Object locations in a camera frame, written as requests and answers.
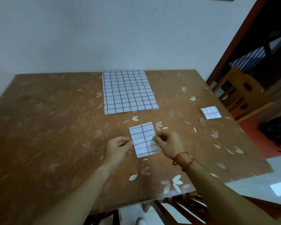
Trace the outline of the person's left hand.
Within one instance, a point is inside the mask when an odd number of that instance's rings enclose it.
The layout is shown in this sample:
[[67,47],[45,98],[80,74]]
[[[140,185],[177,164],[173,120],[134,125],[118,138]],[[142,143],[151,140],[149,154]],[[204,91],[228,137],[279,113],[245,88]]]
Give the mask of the person's left hand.
[[132,148],[119,147],[121,141],[132,141],[128,137],[118,136],[108,141],[104,152],[103,167],[106,171],[114,171],[125,158],[125,155],[132,151]]

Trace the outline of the person's right hand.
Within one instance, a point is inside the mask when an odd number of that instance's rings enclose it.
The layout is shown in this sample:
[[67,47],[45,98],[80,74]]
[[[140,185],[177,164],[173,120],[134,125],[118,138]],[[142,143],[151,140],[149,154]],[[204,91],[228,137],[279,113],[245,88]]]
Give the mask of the person's right hand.
[[186,152],[180,136],[173,131],[162,130],[159,131],[155,136],[159,136],[166,141],[166,146],[159,146],[166,157],[171,160],[175,160],[178,155]]

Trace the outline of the person's right forearm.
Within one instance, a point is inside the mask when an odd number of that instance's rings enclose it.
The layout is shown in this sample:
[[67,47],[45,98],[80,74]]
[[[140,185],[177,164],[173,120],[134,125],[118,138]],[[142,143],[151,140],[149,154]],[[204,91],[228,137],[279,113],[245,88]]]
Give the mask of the person's right forearm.
[[210,214],[221,225],[279,225],[261,208],[212,176],[190,155],[181,153],[174,160],[187,174]]

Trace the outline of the person's left forearm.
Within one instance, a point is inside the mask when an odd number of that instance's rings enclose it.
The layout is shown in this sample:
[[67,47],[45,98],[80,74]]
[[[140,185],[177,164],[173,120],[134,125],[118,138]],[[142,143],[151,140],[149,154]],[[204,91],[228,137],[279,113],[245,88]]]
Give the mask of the person's left forearm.
[[33,225],[83,225],[114,170],[113,164],[103,163],[79,188],[37,219]]

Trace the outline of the large checked white cloth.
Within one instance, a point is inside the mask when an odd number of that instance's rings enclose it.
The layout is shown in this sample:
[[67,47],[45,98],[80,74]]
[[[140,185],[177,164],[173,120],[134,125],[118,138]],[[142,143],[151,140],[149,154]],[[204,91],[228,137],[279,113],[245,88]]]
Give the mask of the large checked white cloth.
[[102,72],[104,113],[159,109],[144,70]]

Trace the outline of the small folded checked cloth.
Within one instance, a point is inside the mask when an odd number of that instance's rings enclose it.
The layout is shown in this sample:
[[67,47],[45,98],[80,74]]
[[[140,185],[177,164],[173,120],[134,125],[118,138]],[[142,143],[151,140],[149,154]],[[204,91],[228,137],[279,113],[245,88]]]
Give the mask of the small folded checked cloth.
[[206,120],[221,118],[221,114],[216,106],[210,106],[206,108],[201,108],[200,111],[206,118]]

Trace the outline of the brown floral tablecloth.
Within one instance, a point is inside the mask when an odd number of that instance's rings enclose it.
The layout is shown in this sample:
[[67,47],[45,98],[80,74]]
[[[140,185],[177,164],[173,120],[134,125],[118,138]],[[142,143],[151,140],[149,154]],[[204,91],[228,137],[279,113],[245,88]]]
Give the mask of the brown floral tablecloth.
[[[102,73],[16,75],[0,97],[0,225],[27,225],[100,166],[107,141],[152,122],[222,182],[273,171],[195,70],[146,71],[159,109],[104,113]],[[221,118],[206,120],[201,108]]]

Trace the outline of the red floor mat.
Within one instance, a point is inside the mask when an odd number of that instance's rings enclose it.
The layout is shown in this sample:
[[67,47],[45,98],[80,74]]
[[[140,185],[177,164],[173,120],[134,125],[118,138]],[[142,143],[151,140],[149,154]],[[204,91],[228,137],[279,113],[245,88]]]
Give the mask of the red floor mat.
[[258,130],[259,122],[255,117],[249,117],[239,122],[239,125],[266,159],[281,156],[281,147]]

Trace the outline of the light wooden chair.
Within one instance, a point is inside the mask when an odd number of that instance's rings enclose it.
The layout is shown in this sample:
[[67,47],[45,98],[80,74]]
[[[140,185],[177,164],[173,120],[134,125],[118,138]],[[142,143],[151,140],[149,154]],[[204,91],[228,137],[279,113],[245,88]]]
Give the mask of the light wooden chair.
[[219,99],[225,108],[233,113],[241,107],[246,106],[246,109],[234,119],[239,123],[252,117],[265,109],[270,108],[275,103],[270,101],[270,98],[265,94],[264,88],[251,75],[244,74],[238,67],[233,67],[229,72],[212,88],[215,93],[226,82],[231,84]]

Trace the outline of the black bag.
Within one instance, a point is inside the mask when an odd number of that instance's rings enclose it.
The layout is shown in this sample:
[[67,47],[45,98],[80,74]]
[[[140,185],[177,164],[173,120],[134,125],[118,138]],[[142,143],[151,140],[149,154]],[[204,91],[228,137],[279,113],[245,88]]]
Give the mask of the black bag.
[[260,124],[258,126],[258,130],[262,132],[267,139],[273,141],[277,146],[281,147],[281,117],[276,117],[270,121]]

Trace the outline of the dark metal window grille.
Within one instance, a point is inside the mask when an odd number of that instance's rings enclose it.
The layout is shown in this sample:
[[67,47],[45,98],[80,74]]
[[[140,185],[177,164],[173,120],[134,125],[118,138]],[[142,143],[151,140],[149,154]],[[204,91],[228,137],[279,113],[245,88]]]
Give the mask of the dark metal window grille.
[[249,75],[259,74],[262,67],[273,62],[281,55],[281,36],[262,45],[258,45],[252,51],[245,51],[239,57],[231,57],[227,61],[229,68],[237,67],[240,71]]

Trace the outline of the dark wooden chair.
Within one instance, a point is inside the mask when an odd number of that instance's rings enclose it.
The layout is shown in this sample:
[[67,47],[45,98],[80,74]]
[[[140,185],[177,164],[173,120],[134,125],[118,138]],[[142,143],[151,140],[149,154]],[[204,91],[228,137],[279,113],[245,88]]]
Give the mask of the dark wooden chair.
[[[247,200],[257,205],[274,220],[281,224],[281,204],[272,203],[245,196]],[[162,203],[167,203],[184,216],[191,224],[178,223],[166,210]],[[153,207],[165,225],[217,225],[206,204],[198,192],[184,193],[148,203]]]

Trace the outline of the brown wooden door frame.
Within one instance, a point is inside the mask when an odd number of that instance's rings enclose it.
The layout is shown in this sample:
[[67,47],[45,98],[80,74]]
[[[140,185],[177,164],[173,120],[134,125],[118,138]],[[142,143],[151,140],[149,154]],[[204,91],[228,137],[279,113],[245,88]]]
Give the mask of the brown wooden door frame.
[[262,10],[262,8],[264,7],[267,1],[268,0],[256,0],[255,4],[251,8],[250,12],[248,13],[247,17],[243,21],[240,28],[238,29],[237,33],[235,34],[234,38],[230,42],[226,51],[224,52],[219,62],[215,66],[214,70],[210,74],[209,78],[207,79],[206,84],[208,86],[211,85],[211,83],[216,79],[220,71],[223,69],[226,62],[232,55],[233,51],[238,46],[238,44],[240,43],[240,41],[242,40],[242,38],[244,37],[244,35],[246,34],[246,32],[248,31],[248,29],[250,28],[255,18],[258,16],[258,14],[260,13],[260,11]]

